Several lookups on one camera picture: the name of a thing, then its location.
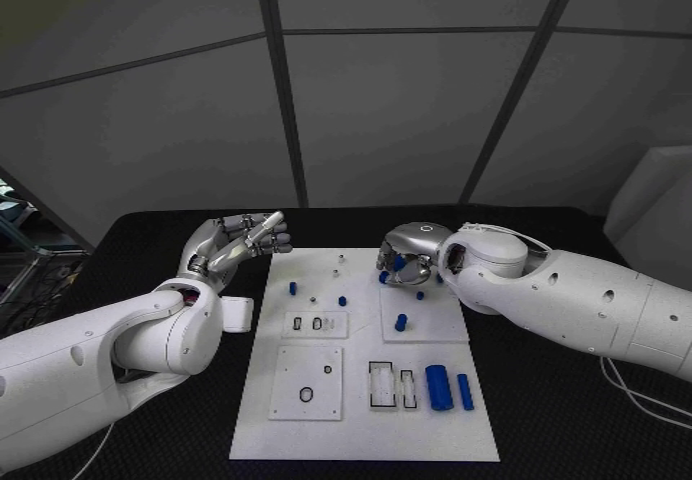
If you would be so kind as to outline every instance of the white acrylic plate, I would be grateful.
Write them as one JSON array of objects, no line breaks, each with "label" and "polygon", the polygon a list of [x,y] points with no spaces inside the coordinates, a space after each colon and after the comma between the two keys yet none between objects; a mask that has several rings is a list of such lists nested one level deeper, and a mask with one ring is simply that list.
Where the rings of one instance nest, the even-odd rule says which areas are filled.
[{"label": "white acrylic plate", "polygon": [[[294,319],[299,317],[299,330],[294,330]],[[320,329],[314,330],[314,317]],[[348,314],[345,312],[285,312],[283,338],[345,338],[348,336]]]},{"label": "white acrylic plate", "polygon": [[[309,390],[307,401],[302,389]],[[268,413],[271,420],[341,419],[340,347],[278,347]]]},{"label": "white acrylic plate", "polygon": [[[415,298],[418,292],[423,293],[422,300]],[[384,342],[461,343],[468,341],[458,298],[444,285],[409,288],[386,285],[380,288],[379,299]],[[407,321],[405,330],[397,332],[393,325],[400,313],[406,315]]]},{"label": "white acrylic plate", "polygon": [[[344,255],[343,264],[337,263]],[[273,255],[255,345],[234,427],[232,459],[498,461],[468,343],[384,343],[382,340],[377,249],[295,249]],[[338,269],[334,278],[331,271]],[[288,294],[288,283],[298,292]],[[444,285],[432,284],[429,288]],[[338,307],[338,296],[347,298]],[[345,339],[281,338],[285,312],[345,311]],[[268,418],[279,345],[343,347],[341,421]],[[370,361],[390,361],[396,388],[400,370],[412,370],[418,408],[369,408]],[[425,367],[446,367],[454,409],[429,408]],[[455,375],[465,373],[475,409],[461,408]]]}]

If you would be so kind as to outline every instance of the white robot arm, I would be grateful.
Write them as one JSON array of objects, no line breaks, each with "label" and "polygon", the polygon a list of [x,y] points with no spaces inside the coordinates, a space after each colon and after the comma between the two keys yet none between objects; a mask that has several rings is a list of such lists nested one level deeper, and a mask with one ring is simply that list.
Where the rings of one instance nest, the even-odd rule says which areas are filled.
[{"label": "white robot arm", "polygon": [[491,225],[451,233],[409,223],[387,233],[376,267],[392,273],[389,282],[416,284],[436,265],[469,309],[501,314],[575,350],[692,381],[692,293],[540,242],[543,251],[530,252],[517,236]]},{"label": "white robot arm", "polygon": [[0,341],[0,476],[200,373],[221,331],[249,330],[252,300],[217,293],[239,262],[289,252],[282,218],[275,212],[207,220],[184,246],[177,278]]}]

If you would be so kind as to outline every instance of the robotic hand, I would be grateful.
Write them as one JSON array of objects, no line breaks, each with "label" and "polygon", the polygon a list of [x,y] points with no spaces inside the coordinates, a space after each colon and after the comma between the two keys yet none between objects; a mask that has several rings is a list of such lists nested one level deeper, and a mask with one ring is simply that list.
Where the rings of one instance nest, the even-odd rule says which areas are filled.
[{"label": "robotic hand", "polygon": [[[529,251],[517,237],[540,251]],[[418,284],[429,265],[464,305],[601,357],[692,381],[692,293],[604,260],[550,250],[517,232],[407,223],[384,237],[376,267]]]},{"label": "robotic hand", "polygon": [[200,373],[221,331],[249,330],[252,300],[217,293],[243,260],[291,251],[282,218],[275,212],[207,220],[184,246],[177,278],[151,293],[0,340],[0,476]]}]

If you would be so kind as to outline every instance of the black table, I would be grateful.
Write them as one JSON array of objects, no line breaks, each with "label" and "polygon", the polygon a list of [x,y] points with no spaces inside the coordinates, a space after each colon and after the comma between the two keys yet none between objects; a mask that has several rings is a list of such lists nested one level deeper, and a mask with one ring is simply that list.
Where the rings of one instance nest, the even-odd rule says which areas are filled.
[{"label": "black table", "polygon": [[[174,276],[181,247],[201,221],[242,212],[147,212],[122,217],[56,315],[151,291]],[[400,223],[420,220],[455,228],[471,221],[503,225],[553,248],[621,263],[598,222],[570,208],[425,206],[285,209],[283,213],[295,247],[379,247],[384,233]],[[245,262],[223,292],[255,299],[253,327],[269,260]],[[635,409],[605,382],[596,358],[550,343],[500,317],[465,308],[464,315],[501,463],[229,461],[252,328],[252,333],[223,335],[207,370],[115,424],[82,478],[689,478],[692,432]],[[642,367],[625,365],[621,372],[631,387],[689,408],[692,385]],[[69,479],[103,433],[5,478]]]}]

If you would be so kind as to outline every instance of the wire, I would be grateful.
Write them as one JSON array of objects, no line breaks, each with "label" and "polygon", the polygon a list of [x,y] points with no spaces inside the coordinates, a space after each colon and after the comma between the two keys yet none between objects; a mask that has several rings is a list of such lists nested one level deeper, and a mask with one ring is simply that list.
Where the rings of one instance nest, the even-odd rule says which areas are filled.
[{"label": "wire", "polygon": [[[609,375],[608,375],[608,372],[605,371],[605,360],[609,364],[609,368],[612,369],[612,372],[617,376],[617,380],[619,382],[615,383],[614,380],[609,378]],[[608,380],[608,382],[619,389],[624,391],[624,393],[627,394],[627,397],[629,398],[631,400],[631,403],[634,404],[634,406],[647,414],[650,415],[651,417],[657,418],[658,420],[661,420],[663,422],[667,422],[667,423],[671,423],[673,425],[677,425],[678,427],[681,428],[686,428],[687,430],[692,430],[692,425],[683,423],[683,422],[678,422],[677,420],[673,420],[671,418],[667,418],[667,417],[663,417],[661,415],[658,415],[657,413],[651,412],[640,403],[638,403],[638,400],[634,398],[635,396],[642,398],[644,400],[647,400],[648,402],[653,402],[655,405],[660,405],[661,407],[667,408],[668,410],[671,410],[673,412],[677,412],[680,415],[684,415],[687,416],[689,418],[692,418],[692,413],[681,410],[681,408],[677,408],[674,407],[673,405],[668,405],[667,403],[661,402],[660,400],[655,400],[654,398],[651,397],[647,397],[645,395],[642,395],[641,393],[638,393],[637,391],[631,390],[628,387],[627,387],[627,384],[624,383],[624,380],[622,380],[622,377],[619,375],[619,371],[617,370],[617,367],[615,367],[615,364],[612,363],[612,360],[609,358],[604,358],[601,357],[601,372],[602,372],[602,376],[605,377],[605,379]]]},{"label": "wire", "polygon": [[89,458],[89,461],[86,462],[86,465],[82,467],[82,469],[79,470],[79,472],[76,472],[76,475],[72,477],[72,480],[76,480],[82,473],[86,471],[86,469],[89,468],[89,465],[90,463],[93,462],[93,460],[96,459],[98,457],[98,454],[100,453],[100,449],[103,448],[103,445],[105,445],[105,441],[108,440],[108,437],[110,436],[110,431],[112,431],[112,426],[115,425],[115,423],[110,423],[110,426],[108,427],[108,431],[105,432],[105,437],[103,439],[100,440],[100,445],[98,446],[96,448],[96,451],[93,452],[93,455],[90,456]]},{"label": "wire", "polygon": [[485,230],[494,230],[495,232],[508,233],[510,235],[516,235],[517,237],[524,238],[526,240],[529,240],[529,242],[536,244],[546,252],[552,252],[552,248],[543,242],[536,240],[533,237],[529,237],[523,233],[518,233],[517,231],[511,230],[510,228],[498,227],[497,225],[487,225],[484,223],[464,223],[464,227],[465,226],[480,227],[480,228],[484,228]]}]

